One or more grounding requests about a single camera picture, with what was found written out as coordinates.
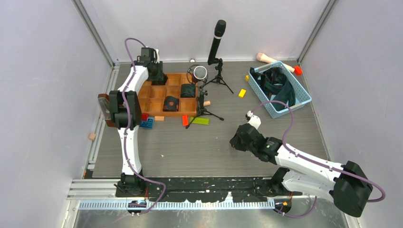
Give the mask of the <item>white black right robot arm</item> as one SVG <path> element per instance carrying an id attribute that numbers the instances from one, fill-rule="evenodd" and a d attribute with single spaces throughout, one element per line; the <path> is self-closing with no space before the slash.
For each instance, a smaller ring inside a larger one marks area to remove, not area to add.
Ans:
<path id="1" fill-rule="evenodd" d="M 373 186 L 365 182 L 363 170 L 352 161 L 325 161 L 284 144 L 281 139 L 264 137 L 249 123 L 238 127 L 230 145 L 279 166 L 267 181 L 274 195 L 307 193 L 332 202 L 340 211 L 356 218 L 369 202 Z"/>

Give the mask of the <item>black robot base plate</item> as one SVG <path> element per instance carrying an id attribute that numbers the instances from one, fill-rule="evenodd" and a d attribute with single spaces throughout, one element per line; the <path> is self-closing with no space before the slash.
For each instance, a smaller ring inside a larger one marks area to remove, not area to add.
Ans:
<path id="1" fill-rule="evenodd" d="M 175 177 L 151 180 L 147 182 L 136 177 L 125 177 L 114 185 L 115 195 L 146 197 L 152 202 L 187 200 L 191 203 L 223 202 L 227 197 L 232 197 L 233 202 L 260 202 L 266 197 L 301 195 L 265 177 Z"/>

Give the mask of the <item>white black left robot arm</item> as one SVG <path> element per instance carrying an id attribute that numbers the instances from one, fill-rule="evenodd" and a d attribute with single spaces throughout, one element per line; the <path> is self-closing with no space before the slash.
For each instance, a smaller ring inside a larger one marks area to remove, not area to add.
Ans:
<path id="1" fill-rule="evenodd" d="M 122 173 L 116 184 L 118 197 L 139 197 L 146 189 L 138 150 L 142 121 L 138 93 L 146 81 L 166 82 L 159 50 L 151 47 L 142 48 L 124 83 L 109 93 L 109 112 L 119 133 L 123 158 Z"/>

